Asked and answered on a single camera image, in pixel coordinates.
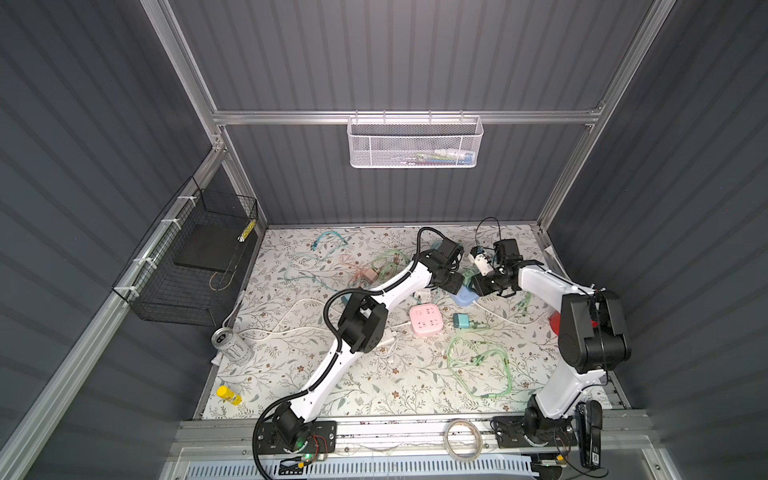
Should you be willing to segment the blue power strip cube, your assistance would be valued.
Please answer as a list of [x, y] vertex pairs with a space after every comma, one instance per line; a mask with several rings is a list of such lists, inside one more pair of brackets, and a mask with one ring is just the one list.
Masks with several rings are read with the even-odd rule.
[[449, 294], [449, 297], [461, 308], [468, 307], [479, 299], [479, 296], [466, 286], [462, 286], [456, 294]]

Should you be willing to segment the red pen cup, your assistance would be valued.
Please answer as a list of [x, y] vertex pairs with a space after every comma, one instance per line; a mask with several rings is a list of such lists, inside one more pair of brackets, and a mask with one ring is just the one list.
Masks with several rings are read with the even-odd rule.
[[555, 336], [558, 336], [560, 334], [560, 329], [561, 329], [561, 314], [559, 312], [555, 311], [549, 317], [549, 325], [553, 334]]

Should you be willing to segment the teal charger plug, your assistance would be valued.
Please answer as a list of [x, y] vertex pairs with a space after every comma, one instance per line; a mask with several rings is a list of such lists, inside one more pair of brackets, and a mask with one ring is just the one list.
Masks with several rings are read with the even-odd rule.
[[454, 313], [452, 315], [452, 324], [456, 329], [469, 329], [472, 327], [472, 321], [468, 314]]

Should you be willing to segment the silver drink can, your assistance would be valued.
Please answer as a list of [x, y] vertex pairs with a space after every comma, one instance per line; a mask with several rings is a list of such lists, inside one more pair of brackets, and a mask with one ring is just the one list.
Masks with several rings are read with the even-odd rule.
[[253, 349], [232, 328], [222, 327], [211, 337], [212, 345], [230, 362], [246, 365], [254, 358]]

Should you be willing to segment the pink power strip cube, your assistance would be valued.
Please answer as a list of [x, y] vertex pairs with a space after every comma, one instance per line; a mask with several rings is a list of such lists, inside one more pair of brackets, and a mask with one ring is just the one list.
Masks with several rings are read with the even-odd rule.
[[412, 332], [419, 338], [439, 334], [444, 329], [443, 315], [436, 304], [413, 306], [409, 310], [409, 320]]

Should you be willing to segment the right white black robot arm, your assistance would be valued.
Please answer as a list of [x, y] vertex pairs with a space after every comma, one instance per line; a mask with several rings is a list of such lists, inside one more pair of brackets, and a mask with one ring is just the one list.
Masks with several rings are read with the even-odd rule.
[[613, 291], [579, 285], [539, 261], [525, 260], [514, 239], [495, 242], [492, 252], [475, 246], [470, 258], [478, 273], [469, 289], [478, 296], [505, 298], [506, 291], [525, 291], [560, 314], [561, 360], [546, 385], [530, 398], [522, 420], [529, 443], [545, 445], [571, 422], [584, 391], [630, 358], [621, 301]]

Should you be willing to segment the yellow bottle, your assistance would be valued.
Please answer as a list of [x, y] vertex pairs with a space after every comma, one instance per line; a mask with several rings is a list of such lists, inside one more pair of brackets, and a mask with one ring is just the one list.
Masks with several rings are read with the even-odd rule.
[[221, 385], [216, 389], [216, 395], [221, 400], [224, 400], [232, 405], [240, 405], [242, 403], [242, 397], [240, 394], [232, 390], [227, 385]]

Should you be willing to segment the pink charger plug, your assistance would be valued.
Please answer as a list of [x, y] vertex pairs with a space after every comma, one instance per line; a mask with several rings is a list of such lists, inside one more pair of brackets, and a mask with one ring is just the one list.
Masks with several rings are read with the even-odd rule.
[[364, 270], [364, 271], [361, 273], [361, 278], [362, 278], [362, 280], [363, 280], [364, 282], [368, 283], [368, 284], [373, 284], [373, 283], [375, 283], [375, 282], [376, 282], [376, 280], [378, 279], [378, 277], [379, 277], [379, 274], [378, 274], [378, 272], [377, 272], [377, 271], [375, 271], [375, 270], [374, 270], [374, 269], [372, 269], [372, 268], [368, 268], [368, 269], [365, 269], [365, 270]]

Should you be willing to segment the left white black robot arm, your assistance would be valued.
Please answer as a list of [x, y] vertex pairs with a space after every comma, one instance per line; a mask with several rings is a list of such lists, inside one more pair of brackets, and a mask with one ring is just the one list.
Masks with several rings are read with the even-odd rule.
[[422, 227], [415, 254], [402, 271], [373, 289], [347, 288], [332, 295], [322, 310], [322, 320], [334, 337], [330, 350], [298, 392], [265, 407], [253, 436], [268, 423], [291, 450], [301, 449], [310, 436], [310, 424], [339, 380], [381, 342], [390, 311], [422, 289], [436, 287], [451, 294], [460, 290], [463, 254], [458, 242], [433, 227]]

